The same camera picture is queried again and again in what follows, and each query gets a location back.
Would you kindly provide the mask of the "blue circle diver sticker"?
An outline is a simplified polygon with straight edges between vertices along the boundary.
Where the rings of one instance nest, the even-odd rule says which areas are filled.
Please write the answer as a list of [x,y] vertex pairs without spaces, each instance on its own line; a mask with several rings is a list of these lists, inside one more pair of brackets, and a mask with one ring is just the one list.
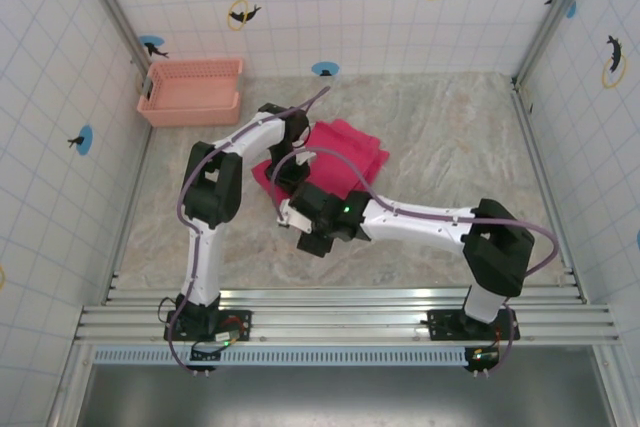
[[74,148],[80,156],[86,156],[93,144],[94,132],[90,125],[84,125],[79,133],[67,140],[68,147]]

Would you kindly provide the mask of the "red long pants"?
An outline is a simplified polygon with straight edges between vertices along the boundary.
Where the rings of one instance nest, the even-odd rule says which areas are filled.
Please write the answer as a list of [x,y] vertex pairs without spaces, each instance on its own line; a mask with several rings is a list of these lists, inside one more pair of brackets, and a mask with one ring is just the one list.
[[[372,185],[390,153],[381,149],[381,140],[352,127],[342,119],[330,123],[317,121],[311,130],[307,147],[322,147],[349,159]],[[345,199],[351,191],[365,191],[359,177],[341,160],[317,153],[310,164],[307,182]]]

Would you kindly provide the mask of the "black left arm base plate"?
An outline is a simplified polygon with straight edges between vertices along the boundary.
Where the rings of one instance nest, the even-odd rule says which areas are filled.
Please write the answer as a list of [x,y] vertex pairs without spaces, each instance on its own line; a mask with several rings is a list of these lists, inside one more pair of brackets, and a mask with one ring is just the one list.
[[184,310],[172,329],[174,311],[167,314],[163,338],[185,342],[224,342],[250,339],[252,312],[249,310],[218,310],[188,312]]

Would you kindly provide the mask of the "small circuit board green light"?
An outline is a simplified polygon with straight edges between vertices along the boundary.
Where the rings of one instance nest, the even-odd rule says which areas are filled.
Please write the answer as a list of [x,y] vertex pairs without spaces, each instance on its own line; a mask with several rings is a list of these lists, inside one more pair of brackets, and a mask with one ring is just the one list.
[[501,331],[497,329],[493,342],[488,346],[467,348],[465,351],[468,367],[472,371],[490,370],[496,366],[500,357]]

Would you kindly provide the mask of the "aluminium rail frame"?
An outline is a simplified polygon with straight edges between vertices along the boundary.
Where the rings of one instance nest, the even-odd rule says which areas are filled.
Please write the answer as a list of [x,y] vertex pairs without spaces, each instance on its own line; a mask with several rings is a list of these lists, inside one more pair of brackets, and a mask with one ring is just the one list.
[[[163,339],[158,315],[166,290],[112,290],[102,306],[83,308],[76,340],[83,344],[152,345]],[[466,290],[452,288],[231,289],[223,309],[252,311],[251,346],[391,346],[425,344],[426,314],[461,307]],[[510,301],[518,346],[616,345],[609,306],[589,304],[574,286],[527,287]]]

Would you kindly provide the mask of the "pink plastic basket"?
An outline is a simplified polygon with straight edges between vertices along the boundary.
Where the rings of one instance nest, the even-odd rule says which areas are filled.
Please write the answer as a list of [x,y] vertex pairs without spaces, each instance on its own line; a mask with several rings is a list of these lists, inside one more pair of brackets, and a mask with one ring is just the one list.
[[240,58],[154,62],[151,97],[140,95],[137,111],[155,128],[235,125],[243,71]]

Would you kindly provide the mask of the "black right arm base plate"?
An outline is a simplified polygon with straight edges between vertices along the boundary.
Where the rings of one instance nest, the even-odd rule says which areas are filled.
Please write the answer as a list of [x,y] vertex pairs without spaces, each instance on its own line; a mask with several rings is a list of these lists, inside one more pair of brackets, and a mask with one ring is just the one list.
[[521,338],[512,311],[501,309],[495,320],[484,323],[467,316],[462,309],[431,309],[421,320],[432,341],[507,341]]

